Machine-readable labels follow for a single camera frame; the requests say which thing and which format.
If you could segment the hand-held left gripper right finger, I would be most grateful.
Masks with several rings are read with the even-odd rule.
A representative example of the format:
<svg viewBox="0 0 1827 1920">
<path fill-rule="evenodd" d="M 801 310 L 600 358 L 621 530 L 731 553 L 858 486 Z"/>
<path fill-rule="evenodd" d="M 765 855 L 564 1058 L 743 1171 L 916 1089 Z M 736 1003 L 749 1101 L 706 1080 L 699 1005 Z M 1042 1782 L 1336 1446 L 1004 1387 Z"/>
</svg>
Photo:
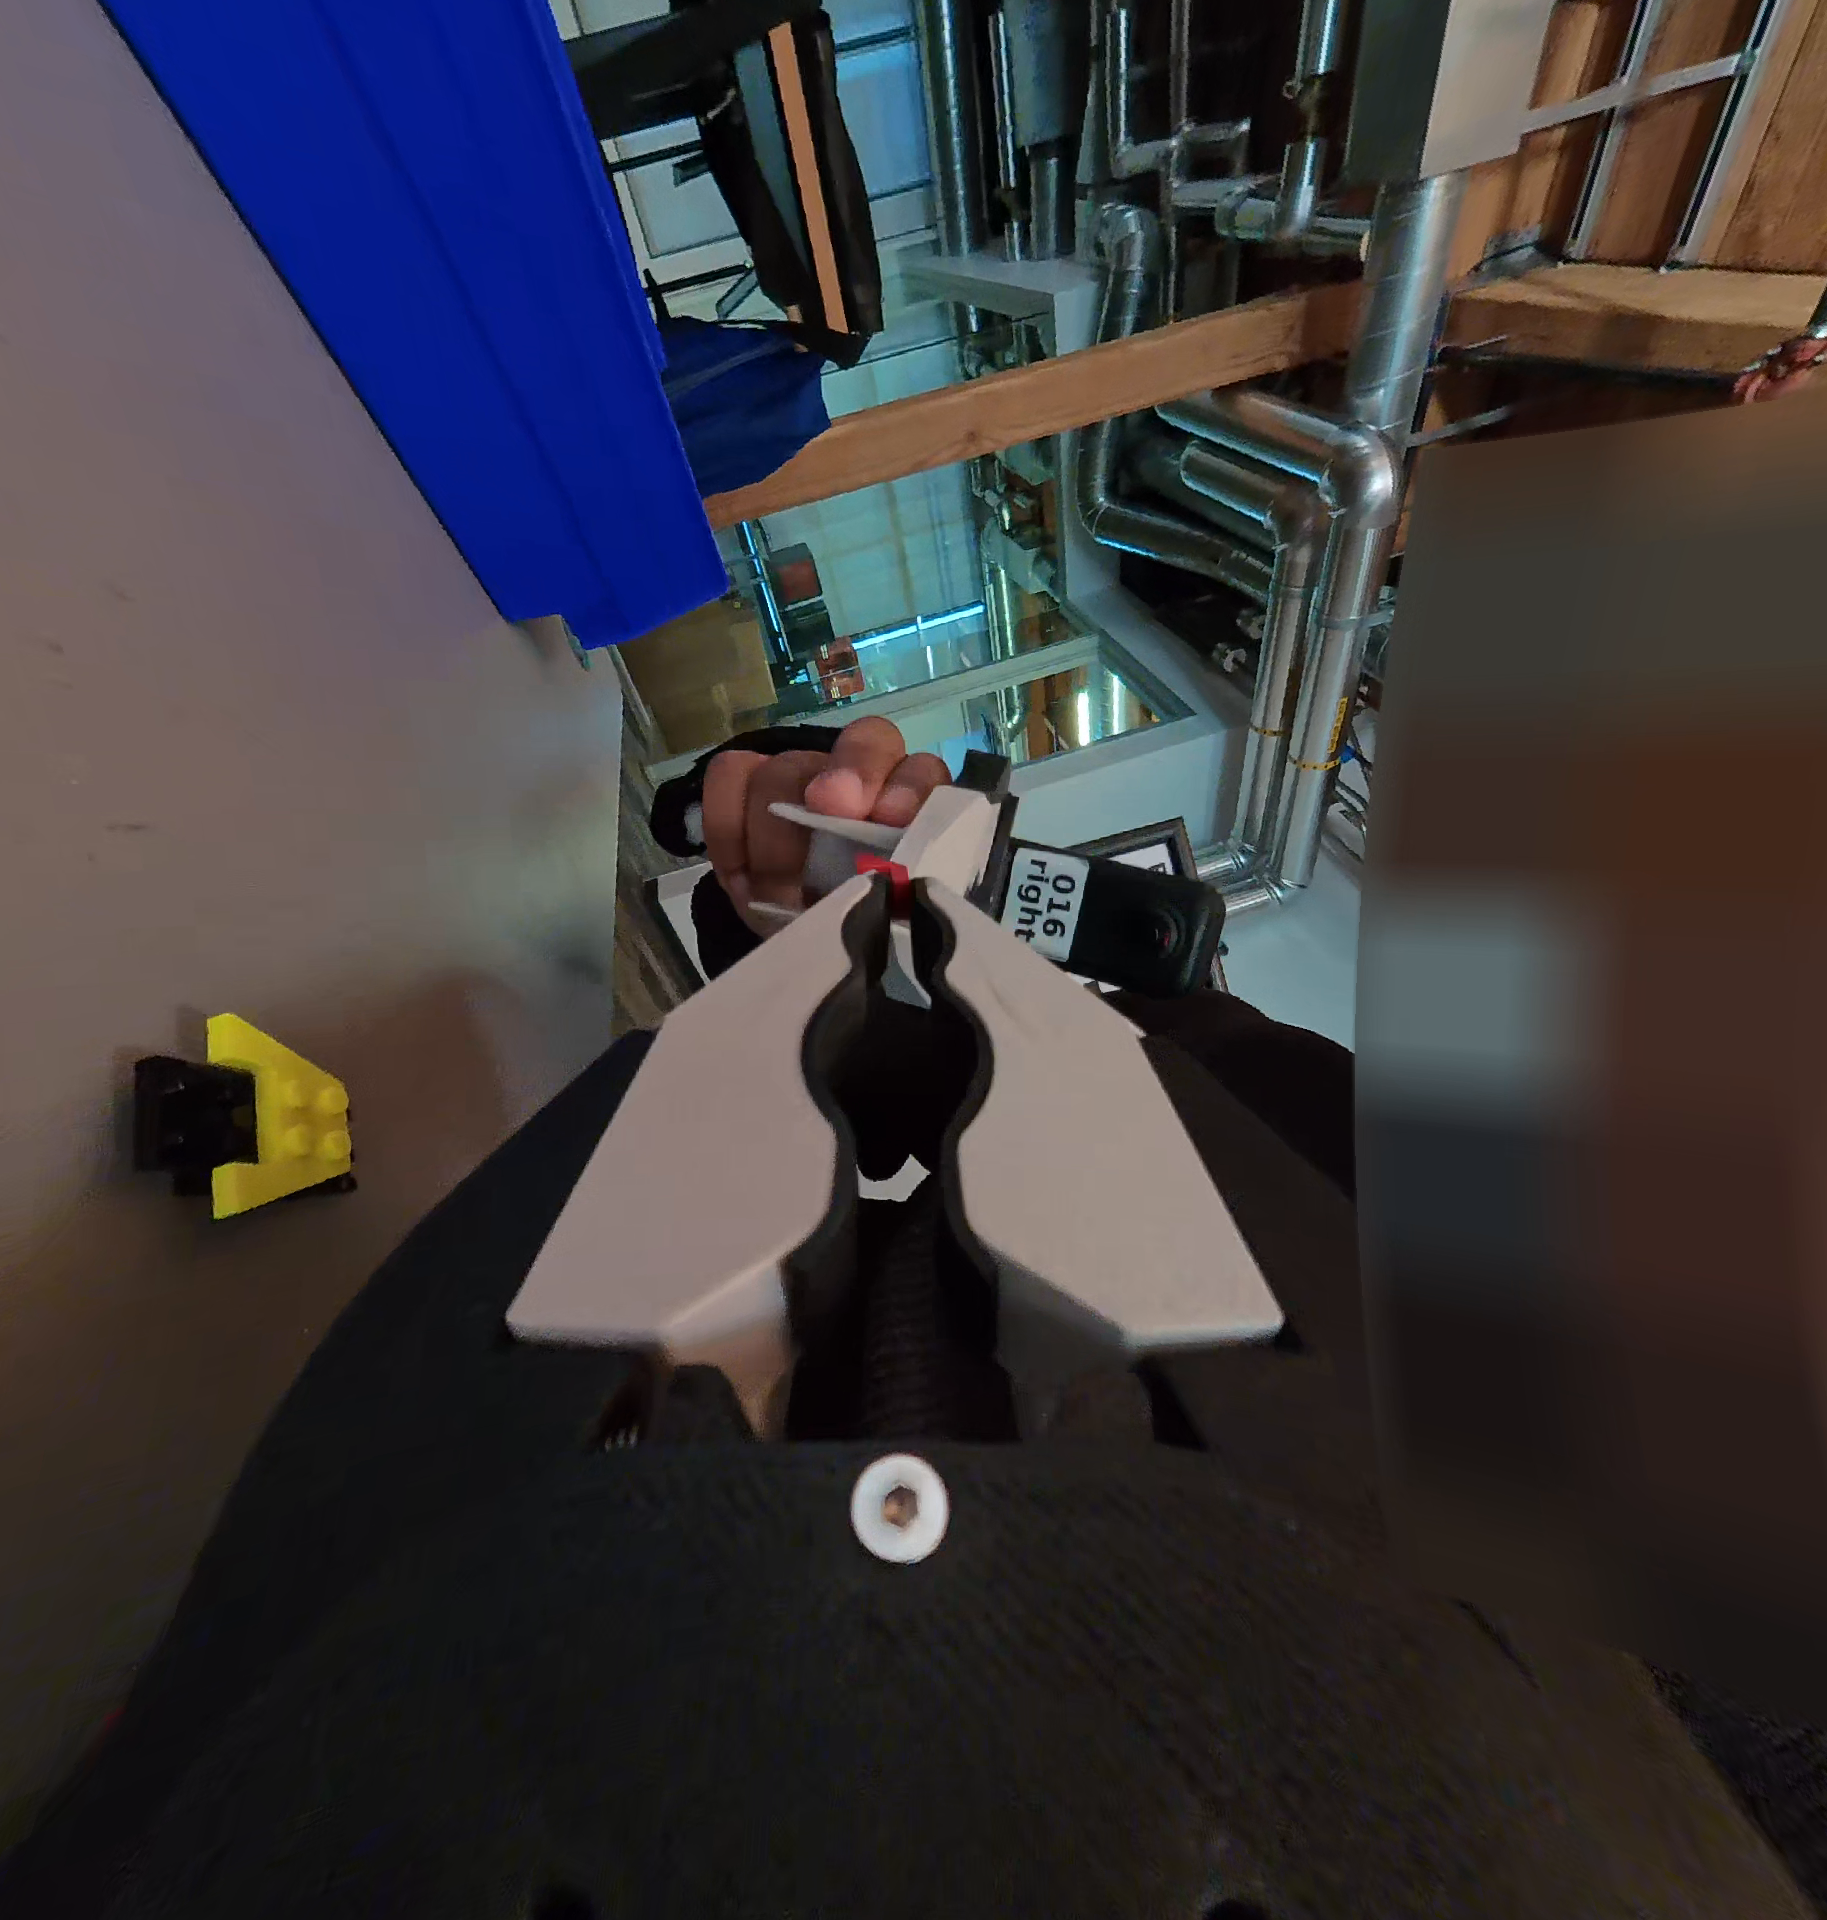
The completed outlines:
<svg viewBox="0 0 1827 1920">
<path fill-rule="evenodd" d="M 948 1227 L 992 1279 L 999 1357 L 1165 1357 L 1286 1313 L 1140 1028 L 938 880 L 916 965 L 976 1046 L 948 1130 Z"/>
</svg>

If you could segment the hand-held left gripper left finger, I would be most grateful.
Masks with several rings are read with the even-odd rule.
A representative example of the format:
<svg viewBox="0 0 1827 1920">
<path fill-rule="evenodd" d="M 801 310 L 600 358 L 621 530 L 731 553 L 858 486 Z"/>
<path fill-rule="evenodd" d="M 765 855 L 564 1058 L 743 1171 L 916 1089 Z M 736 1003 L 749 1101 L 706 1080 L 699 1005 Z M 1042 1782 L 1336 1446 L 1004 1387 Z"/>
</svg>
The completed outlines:
<svg viewBox="0 0 1827 1920">
<path fill-rule="evenodd" d="M 786 1259 L 830 1221 L 842 1160 L 807 1032 L 867 991 L 888 926 L 891 880 L 851 877 L 666 1016 L 506 1311 L 514 1336 L 793 1354 Z"/>
</svg>

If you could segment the yellow black wedge lego assembly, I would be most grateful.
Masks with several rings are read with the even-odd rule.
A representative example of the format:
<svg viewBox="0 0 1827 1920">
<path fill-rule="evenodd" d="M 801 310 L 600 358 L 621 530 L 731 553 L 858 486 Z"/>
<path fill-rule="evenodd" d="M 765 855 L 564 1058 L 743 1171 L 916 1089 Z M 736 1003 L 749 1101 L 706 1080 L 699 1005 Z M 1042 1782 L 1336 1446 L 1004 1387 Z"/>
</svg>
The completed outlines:
<svg viewBox="0 0 1827 1920">
<path fill-rule="evenodd" d="M 133 1062 L 133 1167 L 216 1221 L 351 1192 L 350 1090 L 250 1020 L 211 1016 L 200 1061 Z"/>
</svg>

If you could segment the person's right hand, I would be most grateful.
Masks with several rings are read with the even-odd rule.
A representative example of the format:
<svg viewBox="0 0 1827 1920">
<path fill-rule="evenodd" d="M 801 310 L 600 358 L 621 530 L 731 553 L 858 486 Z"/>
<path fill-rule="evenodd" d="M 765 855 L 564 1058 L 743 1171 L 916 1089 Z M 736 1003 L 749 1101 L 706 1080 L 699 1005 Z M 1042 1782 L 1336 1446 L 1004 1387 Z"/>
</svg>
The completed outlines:
<svg viewBox="0 0 1827 1920">
<path fill-rule="evenodd" d="M 736 947 L 781 928 L 776 910 L 807 905 L 812 831 L 773 812 L 791 804 L 825 819 L 909 827 L 926 799 L 952 782 L 934 752 L 915 752 L 885 718 L 840 730 L 777 728 L 741 734 L 706 758 L 701 790 L 702 841 L 716 892 L 714 912 Z"/>
</svg>

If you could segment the cardboard box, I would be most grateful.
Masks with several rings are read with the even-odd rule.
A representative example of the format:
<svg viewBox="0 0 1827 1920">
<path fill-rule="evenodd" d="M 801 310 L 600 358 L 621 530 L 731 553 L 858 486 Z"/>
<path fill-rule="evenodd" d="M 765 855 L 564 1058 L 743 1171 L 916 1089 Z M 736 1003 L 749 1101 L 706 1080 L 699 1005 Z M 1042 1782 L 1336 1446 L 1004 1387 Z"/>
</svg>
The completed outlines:
<svg viewBox="0 0 1827 1920">
<path fill-rule="evenodd" d="M 671 754 L 702 752 L 776 702 L 773 665 L 753 609 L 712 600 L 616 646 Z"/>
</svg>

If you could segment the wooden ceiling beam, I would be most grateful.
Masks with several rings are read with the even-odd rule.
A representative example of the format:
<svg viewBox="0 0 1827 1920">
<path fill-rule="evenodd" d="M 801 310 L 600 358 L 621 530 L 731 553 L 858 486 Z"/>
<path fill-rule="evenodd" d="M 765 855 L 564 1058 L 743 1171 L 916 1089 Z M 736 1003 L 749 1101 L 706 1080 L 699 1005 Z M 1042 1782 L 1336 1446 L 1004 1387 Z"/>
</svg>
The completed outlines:
<svg viewBox="0 0 1827 1920">
<path fill-rule="evenodd" d="M 1453 295 L 1447 347 L 1734 375 L 1810 320 L 1821 277 L 1753 270 L 1540 268 Z M 705 508 L 716 530 L 1062 435 L 1158 400 L 1333 360 L 1357 332 L 1360 284 L 1319 284 L 1165 324 L 975 382 L 873 404 L 773 476 Z"/>
</svg>

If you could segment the blue fabric bag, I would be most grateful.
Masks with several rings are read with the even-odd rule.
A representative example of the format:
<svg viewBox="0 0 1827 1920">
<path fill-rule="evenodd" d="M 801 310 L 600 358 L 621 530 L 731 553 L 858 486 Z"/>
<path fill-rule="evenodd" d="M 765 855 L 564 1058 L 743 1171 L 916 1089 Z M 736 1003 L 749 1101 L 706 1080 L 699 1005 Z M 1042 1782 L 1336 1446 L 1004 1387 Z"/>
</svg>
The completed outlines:
<svg viewBox="0 0 1827 1920">
<path fill-rule="evenodd" d="M 662 316 L 662 387 L 705 496 L 772 478 L 830 427 L 830 360 L 781 324 Z"/>
</svg>

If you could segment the cluster of silver pipes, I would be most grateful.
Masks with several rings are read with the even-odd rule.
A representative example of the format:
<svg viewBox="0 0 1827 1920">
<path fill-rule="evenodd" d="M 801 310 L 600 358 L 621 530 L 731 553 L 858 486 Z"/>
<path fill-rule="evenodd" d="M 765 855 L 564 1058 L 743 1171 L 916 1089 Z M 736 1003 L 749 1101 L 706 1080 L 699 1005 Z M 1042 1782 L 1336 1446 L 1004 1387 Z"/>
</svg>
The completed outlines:
<svg viewBox="0 0 1827 1920">
<path fill-rule="evenodd" d="M 1300 5 L 1286 95 L 1295 131 L 1273 175 L 1199 177 L 1243 158 L 1243 122 L 1189 115 L 1191 5 L 1171 7 L 1169 126 L 1134 134 L 1134 7 L 1093 5 L 1089 157 L 1098 187 L 1155 177 L 1158 200 L 1089 200 L 1093 347 L 1176 332 L 1178 227 L 1208 216 L 1232 247 L 1351 257 L 1357 322 L 1336 410 L 1250 385 L 1120 400 L 1069 431 L 1087 537 L 1245 592 L 1262 606 L 1232 831 L 1204 860 L 1230 914 L 1302 893 L 1318 864 L 1357 702 L 1422 390 L 1450 294 L 1467 172 L 1516 150 L 1532 71 L 1475 77 L 1489 5 Z"/>
</svg>

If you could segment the black case with orange edge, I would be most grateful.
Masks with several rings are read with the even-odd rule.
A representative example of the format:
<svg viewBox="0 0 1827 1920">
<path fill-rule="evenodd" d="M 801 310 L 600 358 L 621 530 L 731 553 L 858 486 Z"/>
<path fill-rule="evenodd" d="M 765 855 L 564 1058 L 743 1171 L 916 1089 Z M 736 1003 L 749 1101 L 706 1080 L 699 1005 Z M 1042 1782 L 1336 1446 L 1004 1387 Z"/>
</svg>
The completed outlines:
<svg viewBox="0 0 1827 1920">
<path fill-rule="evenodd" d="M 885 324 L 883 274 L 830 13 L 795 9 L 736 50 L 726 77 L 701 140 L 757 291 L 806 350 L 854 366 Z"/>
</svg>

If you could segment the blue plastic bin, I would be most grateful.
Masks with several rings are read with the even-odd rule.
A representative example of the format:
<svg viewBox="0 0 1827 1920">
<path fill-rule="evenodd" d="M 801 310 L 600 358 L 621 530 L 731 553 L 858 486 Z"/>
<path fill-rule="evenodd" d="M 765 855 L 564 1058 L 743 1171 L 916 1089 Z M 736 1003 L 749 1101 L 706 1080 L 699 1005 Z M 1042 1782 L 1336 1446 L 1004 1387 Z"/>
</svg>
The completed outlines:
<svg viewBox="0 0 1827 1920">
<path fill-rule="evenodd" d="M 604 650 L 723 593 L 549 5 L 106 13 L 500 615 Z"/>
</svg>

